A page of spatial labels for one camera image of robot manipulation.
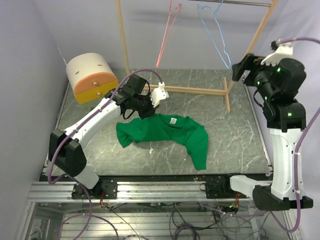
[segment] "white wall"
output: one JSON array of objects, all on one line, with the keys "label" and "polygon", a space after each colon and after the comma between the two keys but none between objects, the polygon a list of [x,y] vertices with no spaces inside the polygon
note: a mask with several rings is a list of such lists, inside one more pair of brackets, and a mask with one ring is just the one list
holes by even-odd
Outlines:
[{"label": "white wall", "polygon": [[40,176],[67,78],[32,0],[0,1],[0,238],[12,240]]},{"label": "white wall", "polygon": [[[66,61],[77,55],[96,52],[102,54],[111,67],[124,68],[124,56],[115,0],[34,0],[44,22],[61,49]],[[270,3],[270,0],[254,2]],[[278,3],[258,48],[273,28],[288,0]],[[131,68],[154,68],[158,59],[167,23],[170,0],[121,0],[123,24]],[[163,54],[163,69],[225,69],[201,19],[198,1],[174,0],[181,3],[177,18]],[[215,9],[217,3],[203,2]],[[231,61],[239,61],[245,54],[267,8],[223,4],[220,22],[226,49]],[[222,47],[218,27],[209,10],[204,11],[208,27],[217,44]]]},{"label": "white wall", "polygon": [[[270,42],[280,38],[313,37],[320,39],[320,1],[304,0],[290,1],[280,15],[272,32],[266,38],[260,51],[260,56],[270,54]],[[304,105],[307,112],[307,122],[320,107],[320,45],[310,42],[296,42],[293,44],[293,57],[305,66],[307,78],[301,86],[296,99]],[[267,151],[272,157],[273,149],[269,131],[262,110],[255,106],[255,112],[266,143]],[[302,170],[306,193],[314,200],[314,208],[302,211],[300,229],[304,239],[319,239],[320,216],[316,214],[320,206],[320,119],[317,119],[302,144]]]}]

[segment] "gray table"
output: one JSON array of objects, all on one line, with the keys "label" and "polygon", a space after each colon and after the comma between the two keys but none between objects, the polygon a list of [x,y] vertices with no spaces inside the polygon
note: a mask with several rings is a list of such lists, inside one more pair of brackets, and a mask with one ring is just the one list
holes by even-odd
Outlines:
[{"label": "gray table", "polygon": [[[120,81],[124,69],[115,69]],[[223,76],[231,79],[229,70],[180,70],[157,71],[166,85],[223,89]],[[157,84],[155,75],[142,73],[152,84]],[[226,113],[223,96],[169,93],[162,101],[158,113],[189,116],[204,125],[209,135],[206,170],[197,171],[183,145],[173,141],[132,143],[122,148],[116,136],[117,122],[129,122],[122,116],[106,125],[89,142],[84,153],[88,164],[97,175],[193,175],[225,173],[268,173],[268,162],[259,135],[256,121],[245,88],[235,84],[229,99],[231,113]],[[64,130],[79,121],[90,111],[79,105],[71,88],[67,92],[58,128]],[[62,172],[55,169],[54,176]]]}]

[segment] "clothing tag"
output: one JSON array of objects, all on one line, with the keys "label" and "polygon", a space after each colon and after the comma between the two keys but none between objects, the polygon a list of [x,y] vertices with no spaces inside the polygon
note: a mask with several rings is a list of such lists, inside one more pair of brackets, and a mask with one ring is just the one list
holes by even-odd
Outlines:
[{"label": "clothing tag", "polygon": [[176,122],[177,122],[177,119],[172,117],[171,121],[170,121],[170,124],[176,124]]}]

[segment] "wooden rack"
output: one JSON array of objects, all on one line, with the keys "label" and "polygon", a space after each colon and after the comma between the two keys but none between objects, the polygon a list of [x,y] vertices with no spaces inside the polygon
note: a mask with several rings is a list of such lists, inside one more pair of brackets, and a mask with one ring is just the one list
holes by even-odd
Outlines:
[{"label": "wooden rack", "polygon": [[[191,1],[221,3],[221,0],[191,0]],[[121,33],[123,53],[124,53],[125,70],[126,70],[126,73],[129,74],[130,68],[129,68],[127,45],[126,45],[126,39],[125,39],[125,29],[124,29],[124,23],[123,23],[123,18],[122,18],[122,13],[121,13],[120,0],[115,0],[115,2],[116,2],[116,10],[117,10],[118,22],[119,22],[120,33]],[[272,0],[271,3],[225,0],[224,3],[237,4],[237,5],[250,5],[250,6],[258,6],[258,7],[268,7],[266,13],[264,14],[254,36],[249,44],[249,47],[247,48],[247,50],[245,52],[245,55],[246,55],[247,53],[250,53],[253,51],[253,48],[255,47],[261,33],[263,32],[271,14],[272,14],[272,12],[274,11],[274,9],[278,3],[278,0]],[[223,77],[223,86],[224,86],[223,90],[209,89],[209,88],[182,87],[182,86],[165,86],[165,89],[168,92],[174,92],[174,93],[224,96],[226,111],[227,111],[227,113],[230,113],[229,93],[232,90],[232,88],[234,87],[234,84],[235,84],[235,82],[231,81],[231,83],[228,86],[227,78]],[[152,90],[157,87],[158,87],[158,85],[153,85],[153,84],[150,85],[150,88]]]}]

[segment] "green sweater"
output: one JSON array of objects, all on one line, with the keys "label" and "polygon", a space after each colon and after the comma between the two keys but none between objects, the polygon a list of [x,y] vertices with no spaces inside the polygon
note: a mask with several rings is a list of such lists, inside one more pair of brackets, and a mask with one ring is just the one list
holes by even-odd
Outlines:
[{"label": "green sweater", "polygon": [[204,126],[188,116],[156,114],[143,120],[135,118],[130,123],[118,122],[116,135],[124,148],[132,141],[176,141],[186,147],[197,170],[206,169],[208,134]]}]

